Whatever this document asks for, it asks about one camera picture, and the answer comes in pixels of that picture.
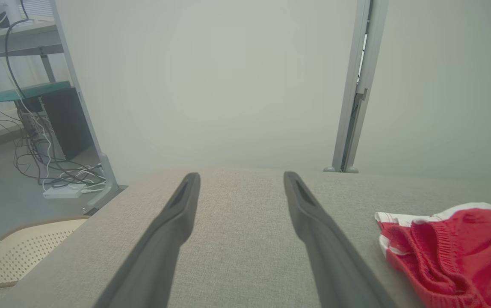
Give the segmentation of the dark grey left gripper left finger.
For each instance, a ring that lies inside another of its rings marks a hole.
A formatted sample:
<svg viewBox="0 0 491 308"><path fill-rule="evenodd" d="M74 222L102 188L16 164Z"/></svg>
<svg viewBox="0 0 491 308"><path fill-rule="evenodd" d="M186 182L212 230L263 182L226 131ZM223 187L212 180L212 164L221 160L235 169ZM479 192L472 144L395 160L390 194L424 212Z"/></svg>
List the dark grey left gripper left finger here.
<svg viewBox="0 0 491 308"><path fill-rule="evenodd" d="M96 308L165 308L181 246L192 234L201 177L188 173L95 303Z"/></svg>

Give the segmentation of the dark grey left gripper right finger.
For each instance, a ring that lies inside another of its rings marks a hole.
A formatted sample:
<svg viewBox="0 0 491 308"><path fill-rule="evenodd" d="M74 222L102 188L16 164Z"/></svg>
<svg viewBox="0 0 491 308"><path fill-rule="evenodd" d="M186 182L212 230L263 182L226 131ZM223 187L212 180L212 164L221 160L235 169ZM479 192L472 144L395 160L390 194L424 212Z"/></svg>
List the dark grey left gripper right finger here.
<svg viewBox="0 0 491 308"><path fill-rule="evenodd" d="M323 308L394 308L384 289L343 230L297 173L283 175L289 215L304 243Z"/></svg>

